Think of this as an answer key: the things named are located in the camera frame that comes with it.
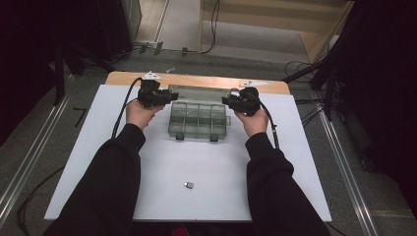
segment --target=floor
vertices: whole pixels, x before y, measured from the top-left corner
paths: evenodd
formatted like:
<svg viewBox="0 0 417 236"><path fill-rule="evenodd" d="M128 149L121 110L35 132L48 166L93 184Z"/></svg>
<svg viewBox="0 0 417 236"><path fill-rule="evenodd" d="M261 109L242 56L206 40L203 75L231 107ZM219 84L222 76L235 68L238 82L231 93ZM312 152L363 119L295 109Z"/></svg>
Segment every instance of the floor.
<svg viewBox="0 0 417 236"><path fill-rule="evenodd" d="M137 43L153 44L163 41L164 49L197 49L198 3L199 1L187 0L141 0L144 18ZM216 48L209 55L188 55L182 58L180 53L161 52L160 56L154 56L151 51L147 51L144 54L128 55L115 64L115 67L120 71L152 70L166 73L169 70L170 73L177 74L281 80L285 73L292 74L304 66L300 63L287 63L308 62L296 31L218 24L216 34ZM203 42L203 48L208 48L211 43L209 23L205 24ZM0 235L24 235L16 225L18 206L47 174L66 163L82 128L82 123L77 125L83 120L83 111L80 108L89 108L98 86L104 83L106 77L107 73L102 69L90 67L82 77L68 80L68 86L73 87L73 92L69 94L66 108L52 127L49 139L42 153L38 155L37 164L27 177L22 192L13 199L14 206L10 208L7 218L3 218L2 211ZM304 81L309 79L300 79L289 85L291 94L296 99L323 96L322 90L311 91ZM37 133L53 109L53 98L52 91L38 103L9 141L0 147L2 193L12 182ZM314 102L298 105L300 118L306 120L316 106ZM308 123L305 132L328 200L333 218L331 225L342 232L329 226L331 234L417 235L415 218L398 191L396 183L383 173L369 173L362 169L360 151L354 146L348 130L337 118L336 112L332 113L332 117L331 126L335 130L333 136L336 135L337 142L341 144L342 155L346 158L353 182L363 197L375 230L367 231L367 227L361 225L359 209L355 208L357 200L349 190L352 179L345 178L340 159L335 155L337 147L332 145L331 135L326 129L328 123L324 116L319 114ZM49 224L43 220L43 215L58 180L59 175L48 181L32 200L27 212L27 224L32 235L40 235Z"/></svg>

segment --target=white board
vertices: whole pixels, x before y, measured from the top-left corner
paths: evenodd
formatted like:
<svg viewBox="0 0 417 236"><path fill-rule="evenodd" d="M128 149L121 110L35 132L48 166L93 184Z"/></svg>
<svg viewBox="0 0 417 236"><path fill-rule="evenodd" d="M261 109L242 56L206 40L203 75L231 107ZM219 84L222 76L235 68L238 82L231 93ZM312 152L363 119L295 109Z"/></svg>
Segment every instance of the white board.
<svg viewBox="0 0 417 236"><path fill-rule="evenodd" d="M129 87L101 86L55 190L45 219L58 217L95 152L112 133ZM137 94L134 88L131 97ZM279 145L295 167L294 179L323 221L331 221L328 205L292 95L261 94L277 125ZM231 126L224 141L175 141L169 138L170 105L145 128L147 141L139 152L141 190L134 220L251 220L247 202L247 136L240 120L227 110ZM125 124L122 117L119 131ZM269 139L273 143L271 130ZM184 187L194 183L193 189Z"/></svg>

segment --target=storage compartment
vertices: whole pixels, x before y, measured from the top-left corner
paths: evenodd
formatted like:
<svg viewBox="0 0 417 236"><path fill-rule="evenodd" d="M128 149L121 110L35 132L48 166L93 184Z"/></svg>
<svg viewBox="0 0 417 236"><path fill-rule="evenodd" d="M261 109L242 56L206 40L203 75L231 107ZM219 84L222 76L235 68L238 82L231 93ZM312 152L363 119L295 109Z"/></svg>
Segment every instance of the storage compartment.
<svg viewBox="0 0 417 236"><path fill-rule="evenodd" d="M221 97L229 95L229 89L171 85L169 90L179 93L178 100L171 106L170 137L212 142L225 139L228 122Z"/></svg>

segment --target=hand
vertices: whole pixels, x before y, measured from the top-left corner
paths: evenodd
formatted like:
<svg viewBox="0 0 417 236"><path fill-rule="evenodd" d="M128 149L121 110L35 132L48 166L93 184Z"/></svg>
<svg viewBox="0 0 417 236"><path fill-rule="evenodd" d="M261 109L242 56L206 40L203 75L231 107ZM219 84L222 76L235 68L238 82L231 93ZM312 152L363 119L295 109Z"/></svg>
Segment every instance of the hand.
<svg viewBox="0 0 417 236"><path fill-rule="evenodd" d="M143 131L155 113L162 110L163 107L165 106L144 108L140 102L134 100L126 107L126 123L134 124Z"/></svg>
<svg viewBox="0 0 417 236"><path fill-rule="evenodd" d="M243 128L249 138L257 133L267 131L269 118L263 109L259 109L253 116L246 116L242 112L236 112L236 116L242 121Z"/></svg>

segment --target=metal rail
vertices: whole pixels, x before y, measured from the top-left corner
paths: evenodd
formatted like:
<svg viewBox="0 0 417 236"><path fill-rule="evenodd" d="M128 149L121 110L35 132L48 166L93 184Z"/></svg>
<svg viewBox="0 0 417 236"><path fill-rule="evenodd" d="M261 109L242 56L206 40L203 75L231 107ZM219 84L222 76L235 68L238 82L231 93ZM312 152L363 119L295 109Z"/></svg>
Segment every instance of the metal rail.
<svg viewBox="0 0 417 236"><path fill-rule="evenodd" d="M320 117L322 119L323 126L325 127L326 134L328 135L328 140L346 185L347 192L349 193L350 200L352 201L359 223L361 224L362 231L365 236L378 236L377 228L372 220L362 193L359 190L352 170L349 167L349 162L341 147L333 124L328 120L323 111L320 112Z"/></svg>
<svg viewBox="0 0 417 236"><path fill-rule="evenodd" d="M3 227L3 224L18 199L20 192L28 181L31 172L33 171L33 168L49 139L49 136L54 130L56 123L68 103L72 87L74 85L74 80L74 76L70 76L67 79L67 83L65 85L67 93L64 95L61 102L52 108L48 118L31 145L30 150L22 161L21 166L0 199L0 229Z"/></svg>

